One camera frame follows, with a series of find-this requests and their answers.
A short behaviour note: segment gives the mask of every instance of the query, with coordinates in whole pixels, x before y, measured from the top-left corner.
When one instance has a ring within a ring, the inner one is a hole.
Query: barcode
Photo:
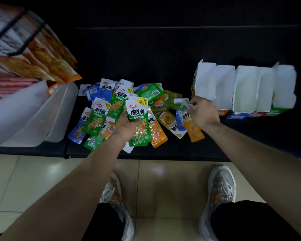
[[[153,96],[157,96],[160,92],[158,90],[155,90],[152,92]]]
[[[112,125],[109,125],[109,128],[108,128],[108,130],[110,131],[110,132],[113,132],[113,130],[114,130],[114,126],[112,126]]]
[[[95,139],[91,138],[88,142],[88,145],[92,147],[95,141],[96,141]]]
[[[92,93],[96,93],[97,92],[97,89],[94,88],[94,89],[90,89],[89,92],[92,94]]]

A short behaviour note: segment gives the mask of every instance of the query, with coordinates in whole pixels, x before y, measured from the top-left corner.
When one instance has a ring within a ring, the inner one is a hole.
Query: gray sneaker
[[[198,230],[206,241],[218,241],[211,226],[214,210],[222,204],[235,202],[236,184],[231,170],[227,166],[215,167],[209,177],[209,195],[202,212]]]
[[[125,223],[122,241],[130,241],[134,236],[134,225],[128,211],[124,208],[122,202],[122,193],[120,183],[115,172],[112,172],[109,181],[106,184],[99,203],[109,203],[117,212],[118,217]]]

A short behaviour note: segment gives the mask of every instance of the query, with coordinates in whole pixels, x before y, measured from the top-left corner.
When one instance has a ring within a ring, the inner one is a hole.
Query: blue snack packet
[[[181,117],[182,114],[183,114],[182,111],[176,110],[177,128],[180,131],[185,131],[186,128],[184,127],[184,122],[183,122],[182,117]]]
[[[88,101],[93,101],[96,97],[99,98],[99,95],[100,95],[100,89],[96,85],[85,89],[85,92],[86,92]]]
[[[70,139],[73,142],[76,142],[77,144],[80,144],[85,137],[86,133],[84,133],[82,130],[84,128],[85,123],[87,122],[87,119],[90,116],[91,108],[86,107],[84,112],[81,114],[81,117],[78,121],[78,124],[74,129],[69,133],[68,139]]]
[[[110,79],[101,79],[99,90],[100,94],[98,98],[110,102],[111,98],[113,97],[113,91],[115,90],[117,82],[110,80]]]

